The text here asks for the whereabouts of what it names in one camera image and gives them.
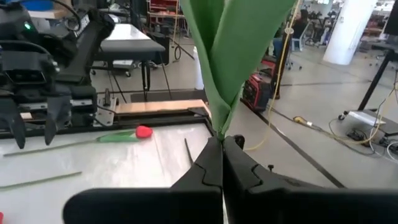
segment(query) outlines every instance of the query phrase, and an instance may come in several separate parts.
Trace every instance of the floor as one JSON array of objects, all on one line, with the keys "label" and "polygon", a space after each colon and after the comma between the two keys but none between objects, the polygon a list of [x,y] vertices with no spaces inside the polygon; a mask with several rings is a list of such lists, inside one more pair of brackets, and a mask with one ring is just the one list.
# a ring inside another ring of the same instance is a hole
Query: floor
[{"label": "floor", "polygon": [[[193,53],[191,40],[180,39],[180,43],[185,50]],[[377,52],[357,53],[351,65],[340,66],[323,62],[324,51],[325,49],[306,47],[303,52],[294,52],[291,55],[294,66],[292,70],[286,70],[284,73],[281,99],[276,101],[274,107],[289,118],[302,116],[329,130],[328,123],[331,120],[337,118],[344,110],[356,109],[359,106],[376,73],[376,59],[372,55],[377,55]],[[172,48],[170,55],[174,58]],[[195,61],[186,54],[183,53],[178,62],[170,63],[165,69],[171,89],[194,88]],[[370,99],[368,108],[379,106],[391,91],[394,78],[395,70],[389,67]],[[92,79],[98,92],[104,91],[105,88],[111,89],[110,83],[116,90],[115,82],[109,82],[104,72],[98,72]],[[142,89],[139,69],[133,70],[130,78],[121,74],[117,79],[123,91]],[[151,79],[151,90],[167,89],[161,68],[152,71]],[[385,117],[398,122],[397,110],[396,99],[391,98]],[[266,111],[263,117],[271,121],[274,129],[267,131],[267,141],[263,145],[254,151],[248,151],[248,154],[263,166],[273,164],[275,172],[324,187],[398,189],[398,175],[395,174],[398,172],[398,162],[383,155],[383,148],[376,148],[376,156],[363,156],[279,114],[272,113],[271,118],[268,118],[267,114]],[[228,134],[243,134],[246,138],[245,147],[253,147],[264,139],[266,130],[269,129],[263,120],[240,104]],[[349,117],[344,121],[333,121],[331,127],[341,136],[353,127],[369,129]],[[363,146],[350,146],[362,152],[369,152],[369,149]],[[325,172],[335,181],[325,176]]]}]

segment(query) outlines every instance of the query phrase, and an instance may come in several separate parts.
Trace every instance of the person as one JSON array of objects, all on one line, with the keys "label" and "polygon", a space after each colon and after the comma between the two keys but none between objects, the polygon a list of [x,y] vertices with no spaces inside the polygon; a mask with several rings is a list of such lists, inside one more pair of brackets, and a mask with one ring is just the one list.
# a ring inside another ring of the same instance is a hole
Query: person
[{"label": "person", "polygon": [[[294,30],[292,38],[299,39],[302,33],[304,32],[307,24],[308,24],[308,11],[306,9],[302,9],[300,10],[300,12],[296,14],[296,18],[292,26]],[[279,58],[283,48],[282,38],[281,37],[274,38],[272,43],[274,46],[275,57]]]}]

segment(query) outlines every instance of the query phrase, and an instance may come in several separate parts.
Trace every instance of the chair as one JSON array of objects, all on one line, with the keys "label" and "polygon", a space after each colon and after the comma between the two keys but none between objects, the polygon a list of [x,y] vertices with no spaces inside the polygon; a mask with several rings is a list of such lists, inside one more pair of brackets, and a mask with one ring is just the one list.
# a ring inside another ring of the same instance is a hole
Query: chair
[{"label": "chair", "polygon": [[300,38],[292,38],[292,51],[295,51],[296,43],[298,43],[298,48],[300,49],[300,51],[303,51],[303,43],[304,43],[305,32],[307,31],[309,26],[310,26],[310,23],[308,23],[305,26],[303,32],[300,35]]}]

